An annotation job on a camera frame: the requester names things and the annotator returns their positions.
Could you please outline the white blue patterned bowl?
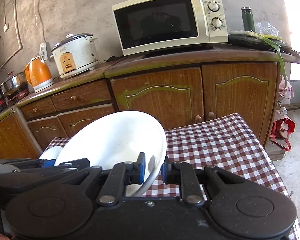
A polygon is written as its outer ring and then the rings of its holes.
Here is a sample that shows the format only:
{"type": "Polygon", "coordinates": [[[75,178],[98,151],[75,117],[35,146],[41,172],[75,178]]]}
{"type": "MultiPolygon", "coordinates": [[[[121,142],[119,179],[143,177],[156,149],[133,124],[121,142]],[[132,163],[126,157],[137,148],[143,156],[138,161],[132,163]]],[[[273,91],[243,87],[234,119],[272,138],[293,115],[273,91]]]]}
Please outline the white blue patterned bowl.
{"type": "Polygon", "coordinates": [[[62,149],[62,146],[53,146],[52,148],[49,148],[48,150],[43,152],[39,159],[55,160],[58,158],[62,149]]]}

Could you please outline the white plate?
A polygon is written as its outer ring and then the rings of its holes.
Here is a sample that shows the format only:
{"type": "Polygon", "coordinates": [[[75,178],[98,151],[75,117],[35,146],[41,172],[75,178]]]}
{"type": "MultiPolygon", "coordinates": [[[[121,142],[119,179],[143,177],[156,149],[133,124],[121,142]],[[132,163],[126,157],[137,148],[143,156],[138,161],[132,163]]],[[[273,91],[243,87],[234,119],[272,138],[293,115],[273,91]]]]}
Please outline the white plate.
{"type": "Polygon", "coordinates": [[[126,195],[141,197],[151,187],[164,163],[167,139],[161,123],[139,111],[106,115],[76,133],[63,147],[55,165],[87,158],[90,165],[109,170],[117,163],[135,162],[145,154],[145,178],[127,187],[126,195]]]}

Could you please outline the wooden cabinet left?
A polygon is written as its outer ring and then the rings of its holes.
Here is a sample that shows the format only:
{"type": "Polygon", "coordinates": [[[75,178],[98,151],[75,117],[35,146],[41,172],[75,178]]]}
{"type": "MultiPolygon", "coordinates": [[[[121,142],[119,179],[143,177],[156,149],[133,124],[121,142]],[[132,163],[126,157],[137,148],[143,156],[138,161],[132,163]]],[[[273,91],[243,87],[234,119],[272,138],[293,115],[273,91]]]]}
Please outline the wooden cabinet left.
{"type": "Polygon", "coordinates": [[[0,113],[0,159],[37,159],[42,153],[27,121],[17,106],[0,113]]]}

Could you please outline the red white checkered tablecloth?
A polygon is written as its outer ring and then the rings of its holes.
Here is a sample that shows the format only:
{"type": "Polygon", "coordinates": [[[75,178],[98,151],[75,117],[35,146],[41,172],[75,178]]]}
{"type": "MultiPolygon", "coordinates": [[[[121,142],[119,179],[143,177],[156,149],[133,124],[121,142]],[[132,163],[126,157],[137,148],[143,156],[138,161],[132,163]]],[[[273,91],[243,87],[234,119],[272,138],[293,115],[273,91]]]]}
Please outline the red white checkered tablecloth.
{"type": "MultiPolygon", "coordinates": [[[[167,139],[166,157],[170,161],[185,161],[199,169],[216,165],[287,194],[270,157],[239,114],[164,131],[167,139]]],[[[63,148],[70,139],[55,138],[47,150],[53,146],[63,148]]]]}

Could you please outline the red induction cooker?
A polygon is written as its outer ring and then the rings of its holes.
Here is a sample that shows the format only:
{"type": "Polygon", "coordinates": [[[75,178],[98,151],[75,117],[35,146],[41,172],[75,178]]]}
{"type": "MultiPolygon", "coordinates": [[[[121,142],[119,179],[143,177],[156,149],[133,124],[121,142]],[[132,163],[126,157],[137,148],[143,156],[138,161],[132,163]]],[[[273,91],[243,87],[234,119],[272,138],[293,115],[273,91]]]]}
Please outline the red induction cooker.
{"type": "Polygon", "coordinates": [[[20,100],[22,100],[27,95],[29,95],[29,93],[30,93],[29,88],[20,89],[20,90],[16,91],[14,94],[12,94],[11,96],[7,97],[7,103],[15,105],[20,100]]]}

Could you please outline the wooden drawer cabinet middle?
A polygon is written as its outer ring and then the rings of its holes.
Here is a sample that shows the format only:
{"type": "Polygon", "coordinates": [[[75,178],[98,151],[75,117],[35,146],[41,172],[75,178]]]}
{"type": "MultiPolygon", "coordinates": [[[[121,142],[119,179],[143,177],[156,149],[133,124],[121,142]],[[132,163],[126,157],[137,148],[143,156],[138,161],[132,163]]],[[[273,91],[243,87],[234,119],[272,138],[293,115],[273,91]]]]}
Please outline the wooden drawer cabinet middle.
{"type": "Polygon", "coordinates": [[[110,62],[28,95],[18,103],[41,148],[54,138],[70,138],[91,122],[116,112],[117,106],[104,72],[110,62]]]}

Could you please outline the steel wok pot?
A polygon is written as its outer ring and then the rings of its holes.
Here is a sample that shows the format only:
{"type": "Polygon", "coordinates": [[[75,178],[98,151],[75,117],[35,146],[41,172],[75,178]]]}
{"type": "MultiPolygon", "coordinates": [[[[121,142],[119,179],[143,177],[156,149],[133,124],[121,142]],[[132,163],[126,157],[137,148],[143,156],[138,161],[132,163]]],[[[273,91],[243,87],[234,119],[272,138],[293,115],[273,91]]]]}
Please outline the steel wok pot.
{"type": "Polygon", "coordinates": [[[25,87],[28,87],[28,82],[24,71],[17,74],[10,72],[8,78],[0,85],[0,88],[6,97],[11,96],[16,91],[25,87]]]}

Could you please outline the red plastic bag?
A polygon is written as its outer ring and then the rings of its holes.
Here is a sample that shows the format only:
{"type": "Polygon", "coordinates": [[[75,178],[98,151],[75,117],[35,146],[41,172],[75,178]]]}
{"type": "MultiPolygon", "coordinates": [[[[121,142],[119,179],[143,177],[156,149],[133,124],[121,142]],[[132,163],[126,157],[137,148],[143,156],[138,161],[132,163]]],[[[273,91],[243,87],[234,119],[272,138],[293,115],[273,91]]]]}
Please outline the red plastic bag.
{"type": "Polygon", "coordinates": [[[289,152],[292,146],[288,137],[295,132],[295,122],[288,116],[273,122],[269,140],[275,145],[289,152]]]}

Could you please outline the orange electric kettle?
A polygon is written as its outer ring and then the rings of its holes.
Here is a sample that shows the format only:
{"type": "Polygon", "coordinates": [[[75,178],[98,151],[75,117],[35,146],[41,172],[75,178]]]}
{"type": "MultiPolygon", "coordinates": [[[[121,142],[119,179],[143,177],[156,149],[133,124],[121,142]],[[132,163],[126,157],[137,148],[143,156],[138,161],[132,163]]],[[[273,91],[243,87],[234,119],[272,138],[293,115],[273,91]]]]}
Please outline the orange electric kettle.
{"type": "Polygon", "coordinates": [[[25,76],[35,93],[53,85],[53,78],[49,67],[39,55],[33,57],[26,65],[25,76]]]}

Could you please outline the white rice cooker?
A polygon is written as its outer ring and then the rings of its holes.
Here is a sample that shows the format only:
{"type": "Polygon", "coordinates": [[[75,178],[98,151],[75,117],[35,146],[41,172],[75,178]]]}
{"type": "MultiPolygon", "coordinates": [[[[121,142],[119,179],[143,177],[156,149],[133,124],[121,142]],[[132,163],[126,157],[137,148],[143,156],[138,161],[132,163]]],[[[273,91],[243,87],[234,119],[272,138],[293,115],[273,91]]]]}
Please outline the white rice cooker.
{"type": "Polygon", "coordinates": [[[99,64],[96,39],[91,33],[69,34],[51,49],[60,78],[68,79],[99,64]]]}

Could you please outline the wooden kitchen cabinet right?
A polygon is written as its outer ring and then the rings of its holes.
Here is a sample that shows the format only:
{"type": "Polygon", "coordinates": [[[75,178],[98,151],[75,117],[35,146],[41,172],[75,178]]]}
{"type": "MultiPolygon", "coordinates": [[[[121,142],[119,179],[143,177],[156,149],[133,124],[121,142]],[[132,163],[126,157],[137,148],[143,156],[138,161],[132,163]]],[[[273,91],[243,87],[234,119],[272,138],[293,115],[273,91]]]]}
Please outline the wooden kitchen cabinet right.
{"type": "Polygon", "coordinates": [[[281,81],[277,53],[222,48],[129,57],[106,73],[121,111],[142,111],[165,129],[238,113],[268,141],[281,81]]]}

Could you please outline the green onion stalk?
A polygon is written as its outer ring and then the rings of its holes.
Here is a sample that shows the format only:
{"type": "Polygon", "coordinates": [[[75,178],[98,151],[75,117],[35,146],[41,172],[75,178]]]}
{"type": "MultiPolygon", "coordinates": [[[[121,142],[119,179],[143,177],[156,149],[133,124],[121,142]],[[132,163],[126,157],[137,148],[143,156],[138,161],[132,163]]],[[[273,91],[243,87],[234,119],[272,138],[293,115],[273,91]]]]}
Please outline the green onion stalk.
{"type": "Polygon", "coordinates": [[[228,37],[230,36],[246,36],[246,37],[253,37],[258,40],[261,40],[262,42],[266,43],[267,45],[271,46],[278,55],[279,59],[279,64],[280,64],[280,70],[281,74],[283,75],[283,78],[285,80],[285,87],[287,86],[287,76],[286,76],[286,69],[285,69],[285,63],[281,54],[281,46],[274,41],[270,40],[269,38],[265,37],[263,34],[255,33],[253,31],[243,31],[243,30],[234,30],[234,31],[229,31],[228,37]]]}

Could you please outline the dark green thermos bottle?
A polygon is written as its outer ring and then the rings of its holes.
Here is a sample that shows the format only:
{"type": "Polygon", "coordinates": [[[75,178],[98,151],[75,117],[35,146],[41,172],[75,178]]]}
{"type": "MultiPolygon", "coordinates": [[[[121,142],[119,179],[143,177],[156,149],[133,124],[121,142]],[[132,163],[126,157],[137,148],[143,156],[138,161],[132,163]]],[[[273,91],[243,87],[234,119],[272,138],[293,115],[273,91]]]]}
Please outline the dark green thermos bottle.
{"type": "Polygon", "coordinates": [[[250,7],[241,7],[241,11],[244,30],[255,32],[252,9],[250,7]]]}

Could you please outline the cream microwave oven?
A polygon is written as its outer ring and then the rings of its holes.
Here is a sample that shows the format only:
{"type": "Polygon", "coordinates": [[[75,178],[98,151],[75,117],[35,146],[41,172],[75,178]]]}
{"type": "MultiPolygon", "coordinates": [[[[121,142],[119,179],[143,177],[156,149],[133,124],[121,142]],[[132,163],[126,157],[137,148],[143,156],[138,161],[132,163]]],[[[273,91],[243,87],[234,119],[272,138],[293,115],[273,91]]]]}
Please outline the cream microwave oven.
{"type": "Polygon", "coordinates": [[[128,0],[112,11],[125,56],[228,42],[222,0],[128,0]]]}

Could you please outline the white wall power socket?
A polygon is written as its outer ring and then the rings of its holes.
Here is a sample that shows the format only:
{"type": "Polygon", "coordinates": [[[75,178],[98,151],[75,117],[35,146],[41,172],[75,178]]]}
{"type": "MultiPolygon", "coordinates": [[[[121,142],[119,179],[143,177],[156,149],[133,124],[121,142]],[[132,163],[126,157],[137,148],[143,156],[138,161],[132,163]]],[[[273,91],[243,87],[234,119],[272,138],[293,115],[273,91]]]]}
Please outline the white wall power socket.
{"type": "Polygon", "coordinates": [[[39,45],[39,55],[42,57],[42,59],[44,61],[48,60],[48,51],[47,51],[47,43],[46,42],[42,42],[40,45],[39,45]]]}

